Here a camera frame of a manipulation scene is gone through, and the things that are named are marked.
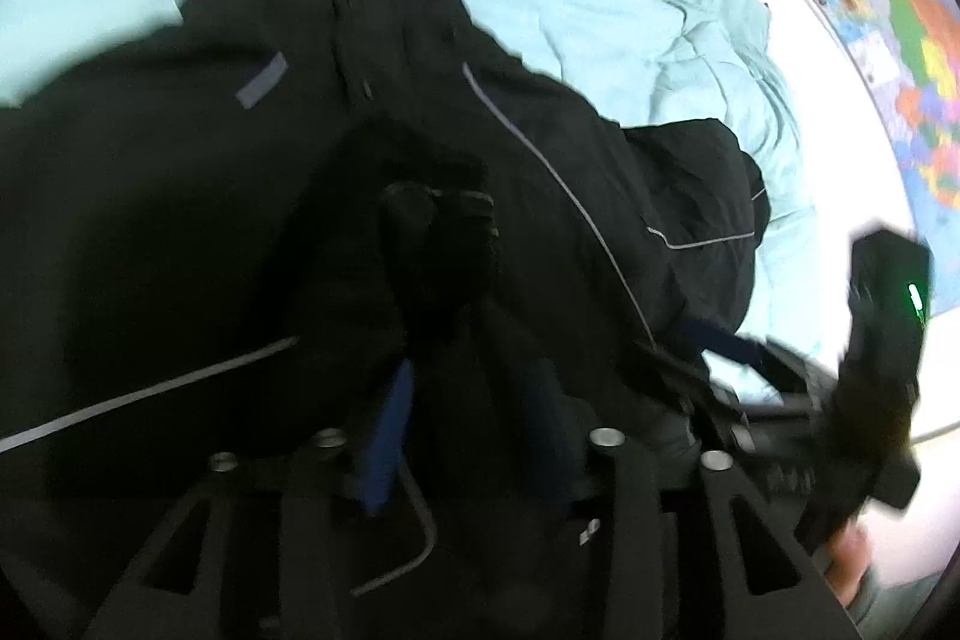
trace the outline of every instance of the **gray pants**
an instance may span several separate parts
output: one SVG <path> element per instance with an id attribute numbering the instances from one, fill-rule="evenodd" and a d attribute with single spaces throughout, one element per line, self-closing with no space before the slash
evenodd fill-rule
<path id="1" fill-rule="evenodd" d="M 884 587 L 877 582 L 874 571 L 867 570 L 848 613 L 864 640 L 896 640 L 939 579 L 938 573 L 910 584 Z"/>

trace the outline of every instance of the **reflective stripe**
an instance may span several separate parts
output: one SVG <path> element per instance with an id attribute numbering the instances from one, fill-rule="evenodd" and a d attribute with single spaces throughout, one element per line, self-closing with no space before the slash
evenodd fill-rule
<path id="1" fill-rule="evenodd" d="M 21 445 L 26 445 L 29 442 L 34 442 L 43 437 L 50 437 L 50 434 L 56 434 L 56 432 L 69 429 L 71 426 L 76 426 L 78 423 L 83 423 L 83 421 L 88 421 L 90 418 L 95 418 L 98 415 L 110 413 L 112 410 L 117 410 L 117 408 L 126 407 L 126 405 L 131 405 L 143 399 L 149 399 L 151 396 L 157 396 L 166 391 L 182 389 L 184 386 L 197 383 L 197 381 L 206 380 L 214 375 L 222 375 L 224 372 L 229 372 L 232 369 L 237 369 L 249 363 L 266 359 L 266 357 L 293 347 L 296 345 L 296 340 L 298 339 L 297 336 L 288 336 L 288 338 L 272 342 L 259 350 L 254 350 L 252 353 L 245 353 L 243 356 L 237 356 L 235 359 L 205 366 L 203 369 L 195 369 L 173 380 L 165 380 L 162 381 L 162 383 L 157 383 L 155 386 L 150 386 L 149 389 L 141 389 L 133 391 L 133 393 L 125 394 L 124 396 L 118 396 L 115 399 L 107 399 L 106 402 L 98 402 L 95 405 L 90 405 L 88 408 L 83 408 L 83 410 L 77 410 L 75 413 L 69 413 L 61 418 L 56 418 L 56 420 L 50 421 L 49 423 L 27 429 L 26 432 L 11 434 L 9 437 L 0 439 L 0 453 L 11 451 L 13 448 L 19 448 Z"/>
<path id="2" fill-rule="evenodd" d="M 637 315 L 640 316 L 640 323 L 643 324 L 643 330 L 645 330 L 645 332 L 647 333 L 647 338 L 650 339 L 651 345 L 654 345 L 656 347 L 656 340 L 654 339 L 653 332 L 650 330 L 650 326 L 647 323 L 646 317 L 644 317 L 643 315 L 643 311 L 640 309 L 640 302 L 637 302 L 637 297 L 635 297 L 634 292 L 630 290 L 630 286 L 627 285 L 627 278 L 624 277 L 623 272 L 620 270 L 620 265 L 616 263 L 616 258 L 613 258 L 613 252 L 608 246 L 606 239 L 603 238 L 603 235 L 600 233 L 600 229 L 597 228 L 596 223 L 593 222 L 593 218 L 591 218 L 589 213 L 587 213 L 587 210 L 584 208 L 584 205 L 580 203 L 579 199 L 577 199 L 576 196 L 574 196 L 573 191 L 571 191 L 568 188 L 568 185 L 563 181 L 563 177 L 560 177 L 557 170 L 555 170 L 554 167 L 550 164 L 550 162 L 546 159 L 546 156 L 544 155 L 544 153 L 541 153 L 541 151 L 539 151 L 539 149 L 536 148 L 536 145 L 534 145 L 534 143 L 532 143 L 531 140 L 527 139 L 524 133 L 519 128 L 517 128 L 517 126 L 512 124 L 510 119 L 508 119 L 507 116 L 504 115 L 497 108 L 496 104 L 494 104 L 493 101 L 491 100 L 491 97 L 489 97 L 486 94 L 486 92 L 483 91 L 483 88 L 480 87 L 476 79 L 474 79 L 473 72 L 470 71 L 470 68 L 469 66 L 467 66 L 466 63 L 464 63 L 463 65 L 463 72 L 464 72 L 464 77 L 467 78 L 467 82 L 469 82 L 469 86 L 473 90 L 477 98 L 479 98 L 479 100 L 483 102 L 483 105 L 487 107 L 488 110 L 490 110 L 491 114 L 496 119 L 498 119 L 498 121 L 500 121 L 501 124 L 503 124 L 504 127 L 506 127 L 506 129 L 510 131 L 512 135 L 517 137 L 523 143 L 523 146 L 525 146 L 525 148 L 530 150 L 530 152 L 533 153 L 539 159 L 539 162 L 541 162 L 541 164 L 544 165 L 544 167 L 546 167 L 546 170 L 550 172 L 550 175 L 552 175 L 553 178 L 557 181 L 557 184 L 560 186 L 560 189 L 563 189 L 563 192 L 568 196 L 570 201 L 573 202 L 573 206 L 577 208 L 577 210 L 583 216 L 584 220 L 587 221 L 587 225 L 589 225 L 590 231 L 592 231 L 594 237 L 597 238 L 597 242 L 600 242 L 600 247 L 604 249 L 604 252 L 607 254 L 607 258 L 610 259 L 610 263 L 613 265 L 613 271 L 616 271 L 616 276 L 620 279 L 620 283 L 624 287 L 624 290 L 626 290 L 627 296 L 630 297 L 630 303 L 632 304 L 632 306 L 634 306 L 634 310 L 637 311 Z"/>
<path id="3" fill-rule="evenodd" d="M 650 226 L 647 226 L 647 231 L 660 237 L 664 241 L 666 247 L 669 247 L 671 250 L 689 250 L 691 247 L 703 247 L 707 244 L 717 244 L 717 242 L 733 242 L 735 239 L 750 239 L 750 237 L 755 237 L 755 232 L 751 231 L 749 234 L 733 234 L 730 237 L 704 239 L 702 242 L 690 242 L 689 244 L 670 244 L 669 239 L 664 236 L 664 232 L 658 231 L 655 228 L 650 228 Z"/>

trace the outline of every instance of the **gray patch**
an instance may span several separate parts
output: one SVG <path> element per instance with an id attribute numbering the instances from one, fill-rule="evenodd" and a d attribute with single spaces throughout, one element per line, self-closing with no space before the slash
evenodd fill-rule
<path id="1" fill-rule="evenodd" d="M 287 59 L 283 57 L 282 52 L 277 52 L 274 60 L 263 68 L 256 77 L 237 91 L 237 101 L 244 109 L 250 109 L 256 103 L 265 97 L 268 92 L 277 87 L 280 78 L 287 71 Z"/>
<path id="2" fill-rule="evenodd" d="M 294 345 L 296 345 L 296 340 L 298 339 L 299 338 L 296 336 L 288 336 L 288 338 L 271 342 L 269 345 L 262 347 L 259 350 L 254 350 L 252 353 L 245 353 L 243 356 L 237 356 L 235 359 L 229 359 L 225 362 L 215 363 L 215 365 L 205 366 L 203 369 L 195 369 L 192 372 L 187 372 L 186 375 L 181 375 L 173 380 L 162 381 L 162 383 L 157 383 L 155 386 L 149 386 L 147 389 L 133 391 L 133 393 L 128 393 L 124 396 L 117 396 L 114 399 L 107 399 L 106 402 L 98 402 L 95 405 L 90 405 L 88 408 L 83 408 L 83 410 L 77 410 L 75 413 L 69 413 L 69 415 L 56 418 L 56 420 L 50 421 L 49 423 L 40 424 L 40 426 L 27 429 L 26 432 L 11 434 L 9 437 L 0 437 L 0 453 L 6 453 L 6 451 L 11 451 L 13 448 L 19 448 L 21 445 L 27 445 L 28 443 L 34 442 L 37 439 L 42 439 L 43 437 L 50 437 L 51 434 L 56 434 L 64 429 L 69 429 L 71 426 L 76 426 L 78 423 L 88 421 L 90 418 L 96 418 L 98 415 L 110 413 L 112 410 L 117 410 L 117 408 L 126 407 L 126 405 L 131 405 L 134 402 L 139 402 L 143 399 L 149 399 L 152 396 L 157 396 L 158 394 L 166 393 L 167 391 L 182 389 L 184 386 L 190 386 L 190 384 L 197 383 L 197 381 L 206 380 L 208 378 L 215 377 L 216 375 L 222 375 L 224 372 L 229 372 L 230 370 L 237 369 L 240 366 L 246 366 L 249 363 L 266 359 L 266 357 L 272 356 L 275 353 L 292 348 Z"/>

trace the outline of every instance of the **colorful map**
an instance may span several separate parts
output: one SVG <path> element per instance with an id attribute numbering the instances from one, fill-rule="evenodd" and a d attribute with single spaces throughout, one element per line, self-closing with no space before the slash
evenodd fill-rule
<path id="1" fill-rule="evenodd" d="M 932 314 L 960 306 L 960 7 L 814 0 L 870 90 L 934 255 Z"/>

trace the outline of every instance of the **blue strap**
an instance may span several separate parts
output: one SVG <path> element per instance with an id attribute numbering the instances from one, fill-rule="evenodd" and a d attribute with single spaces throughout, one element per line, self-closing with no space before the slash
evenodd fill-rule
<path id="1" fill-rule="evenodd" d="M 394 376 L 364 459 L 360 501 L 368 515 L 376 515 L 390 498 L 403 453 L 403 440 L 413 399 L 414 367 L 404 359 Z"/>
<path id="2" fill-rule="evenodd" d="M 705 320 L 695 319 L 683 321 L 683 333 L 701 350 L 709 350 L 717 356 L 751 366 L 760 374 L 763 373 L 763 350 L 754 340 L 741 338 Z"/>

